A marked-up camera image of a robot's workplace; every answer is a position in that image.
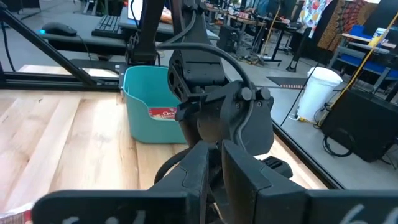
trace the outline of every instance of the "wooden tabletop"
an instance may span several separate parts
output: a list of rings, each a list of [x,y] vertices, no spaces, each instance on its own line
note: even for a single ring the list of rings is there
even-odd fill
[[[209,6],[207,6],[207,10],[210,12],[218,12],[218,13],[223,13],[223,14],[228,13],[228,10],[226,10],[226,9],[220,9],[220,8],[209,7]]]
[[[231,14],[228,14],[228,17],[231,18],[231,19],[236,19],[238,22],[243,22],[243,23],[249,24],[249,25],[254,25],[254,24],[257,23],[255,20],[252,20],[252,19],[244,19],[244,18],[242,18],[242,17],[234,16],[234,15],[231,15]]]
[[[68,74],[35,65],[21,71]],[[186,148],[135,141],[119,93],[25,90],[0,90],[0,146],[0,212],[62,189],[148,189],[158,168]],[[294,182],[326,188],[277,136],[258,157],[268,155],[290,164]]]
[[[358,37],[358,36],[356,36],[356,35],[351,35],[351,34],[342,34],[342,36],[343,36],[343,37],[352,38],[352,39],[356,39],[356,40],[365,41],[365,42],[370,42],[370,41],[371,41],[371,39],[364,38],[364,37]],[[392,43],[388,43],[388,42],[387,42],[387,43],[382,43],[381,45],[382,45],[382,46],[385,46],[385,47],[392,48],[392,49],[394,49],[394,48],[397,47],[396,44],[392,44]]]

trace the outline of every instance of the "white trash can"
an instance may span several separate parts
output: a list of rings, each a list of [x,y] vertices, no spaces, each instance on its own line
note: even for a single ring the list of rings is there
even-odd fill
[[[314,68],[307,73],[310,76]],[[307,121],[315,121],[315,113],[322,108],[330,93],[343,80],[337,73],[327,68],[317,67],[307,82],[303,97],[298,104],[297,115]]]

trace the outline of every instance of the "person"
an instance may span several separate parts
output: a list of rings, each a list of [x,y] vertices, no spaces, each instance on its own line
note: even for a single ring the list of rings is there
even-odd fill
[[[244,12],[258,14],[259,16],[266,16],[268,3],[269,0],[260,0],[257,7],[247,8],[244,10]]]

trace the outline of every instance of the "blue box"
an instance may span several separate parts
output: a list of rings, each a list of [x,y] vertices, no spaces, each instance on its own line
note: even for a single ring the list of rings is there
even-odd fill
[[[123,91],[131,136],[144,143],[185,144],[174,113],[180,101],[167,84],[167,67],[134,66],[126,70]]]

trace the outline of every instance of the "red sticker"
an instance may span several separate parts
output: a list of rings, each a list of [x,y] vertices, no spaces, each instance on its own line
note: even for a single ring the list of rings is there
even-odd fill
[[[176,108],[149,108],[149,115],[155,119],[174,120]]]

